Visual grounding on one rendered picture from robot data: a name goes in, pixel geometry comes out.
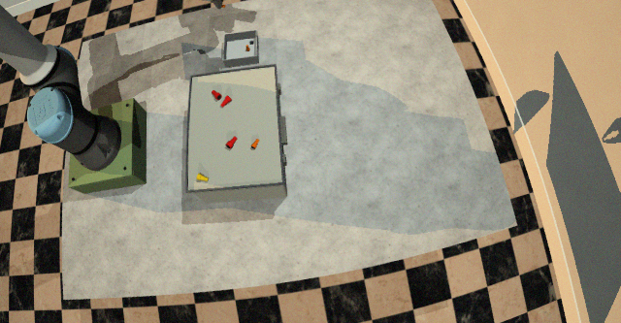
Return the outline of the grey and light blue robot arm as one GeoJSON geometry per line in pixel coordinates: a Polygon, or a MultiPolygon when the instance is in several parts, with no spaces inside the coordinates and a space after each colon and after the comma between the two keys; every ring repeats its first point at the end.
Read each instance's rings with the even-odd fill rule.
{"type": "Polygon", "coordinates": [[[72,153],[92,171],[114,161],[121,145],[120,128],[82,105],[73,54],[63,47],[43,45],[1,5],[0,58],[19,71],[21,81],[35,92],[27,122],[36,136],[72,153]]]}

